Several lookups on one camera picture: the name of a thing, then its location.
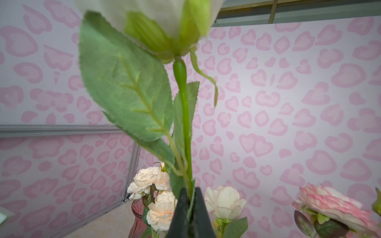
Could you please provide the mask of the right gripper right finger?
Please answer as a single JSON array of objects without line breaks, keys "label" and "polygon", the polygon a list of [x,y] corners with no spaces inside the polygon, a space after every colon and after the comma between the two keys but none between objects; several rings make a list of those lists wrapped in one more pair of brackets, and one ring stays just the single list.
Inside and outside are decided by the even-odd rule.
[{"label": "right gripper right finger", "polygon": [[215,232],[206,209],[206,205],[199,187],[195,188],[192,209],[192,238],[215,238]]}]

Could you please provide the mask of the red glass vase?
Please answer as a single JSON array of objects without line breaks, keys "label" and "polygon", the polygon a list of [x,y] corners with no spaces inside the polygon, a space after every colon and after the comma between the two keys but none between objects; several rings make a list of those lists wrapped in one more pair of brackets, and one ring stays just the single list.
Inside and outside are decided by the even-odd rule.
[{"label": "red glass vase", "polygon": [[143,212],[145,207],[142,199],[134,200],[132,202],[131,208],[135,220],[130,230],[128,238],[141,238],[147,229],[147,225],[143,221]]}]

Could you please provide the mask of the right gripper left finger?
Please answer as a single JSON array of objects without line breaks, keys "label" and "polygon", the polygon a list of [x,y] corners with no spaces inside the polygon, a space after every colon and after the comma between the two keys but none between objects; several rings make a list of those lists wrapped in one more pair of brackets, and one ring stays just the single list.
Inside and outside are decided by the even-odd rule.
[{"label": "right gripper left finger", "polygon": [[189,209],[188,194],[186,189],[182,188],[166,238],[188,238],[189,237],[188,209]]}]

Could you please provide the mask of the peach carnation flower stem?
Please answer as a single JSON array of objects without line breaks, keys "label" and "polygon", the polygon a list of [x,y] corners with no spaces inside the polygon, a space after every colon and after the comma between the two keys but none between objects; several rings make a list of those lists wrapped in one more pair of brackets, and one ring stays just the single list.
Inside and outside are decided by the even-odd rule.
[{"label": "peach carnation flower stem", "polygon": [[140,169],[127,189],[130,200],[142,202],[142,219],[153,238],[167,237],[175,213],[177,199],[170,191],[169,180],[165,163],[157,162],[156,166]]}]

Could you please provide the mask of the cream rose flower stem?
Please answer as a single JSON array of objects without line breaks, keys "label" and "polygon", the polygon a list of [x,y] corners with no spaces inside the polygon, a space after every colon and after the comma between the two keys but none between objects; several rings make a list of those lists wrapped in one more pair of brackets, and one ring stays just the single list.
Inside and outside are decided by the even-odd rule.
[{"label": "cream rose flower stem", "polygon": [[212,227],[218,238],[240,238],[248,229],[247,217],[241,217],[247,201],[231,186],[208,187],[204,202],[212,215]]}]

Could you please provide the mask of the white blue rose stem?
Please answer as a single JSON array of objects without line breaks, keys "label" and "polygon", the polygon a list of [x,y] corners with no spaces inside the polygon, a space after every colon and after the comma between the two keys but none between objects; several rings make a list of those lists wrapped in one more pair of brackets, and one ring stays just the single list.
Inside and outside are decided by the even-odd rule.
[{"label": "white blue rose stem", "polygon": [[185,56],[196,48],[222,1],[76,1],[82,81],[107,119],[169,168],[174,195],[193,193],[191,117],[197,89]]}]

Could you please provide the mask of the pink carnation flower stem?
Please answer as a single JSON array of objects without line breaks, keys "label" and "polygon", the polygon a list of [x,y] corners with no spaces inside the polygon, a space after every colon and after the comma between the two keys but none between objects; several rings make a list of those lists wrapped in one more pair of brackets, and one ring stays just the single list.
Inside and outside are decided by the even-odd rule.
[{"label": "pink carnation flower stem", "polygon": [[293,201],[294,221],[310,238],[379,238],[381,224],[363,204],[330,186],[307,184]]}]

